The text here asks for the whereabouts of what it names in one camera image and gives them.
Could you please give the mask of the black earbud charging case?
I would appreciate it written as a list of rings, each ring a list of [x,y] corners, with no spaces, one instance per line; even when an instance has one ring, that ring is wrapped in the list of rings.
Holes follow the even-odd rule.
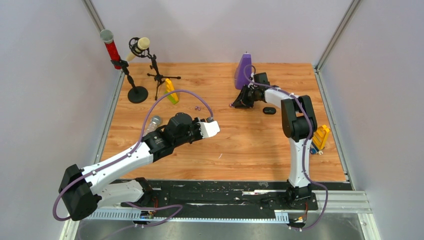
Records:
[[[277,110],[274,107],[264,107],[262,112],[266,115],[274,115],[276,114]]]

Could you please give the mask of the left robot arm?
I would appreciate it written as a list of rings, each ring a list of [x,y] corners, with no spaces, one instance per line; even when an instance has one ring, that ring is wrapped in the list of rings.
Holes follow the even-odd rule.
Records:
[[[166,125],[142,137],[141,141],[106,161],[79,168],[70,165],[64,171],[59,186],[59,199],[69,218],[80,221],[97,209],[121,202],[137,202],[149,206],[153,193],[137,178],[127,183],[114,183],[119,177],[171,155],[175,148],[211,138],[220,132],[219,124],[211,117],[192,118],[179,112]]]

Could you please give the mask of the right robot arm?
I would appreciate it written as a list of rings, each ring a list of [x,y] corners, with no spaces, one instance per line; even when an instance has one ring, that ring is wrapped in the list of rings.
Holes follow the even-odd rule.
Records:
[[[257,101],[272,104],[281,110],[282,130],[290,145],[290,173],[287,182],[285,201],[292,209],[298,209],[312,195],[309,177],[309,151],[317,121],[311,98],[308,95],[295,95],[271,86],[265,72],[247,75],[248,84],[241,88],[236,100],[231,104],[236,109],[248,109]]]

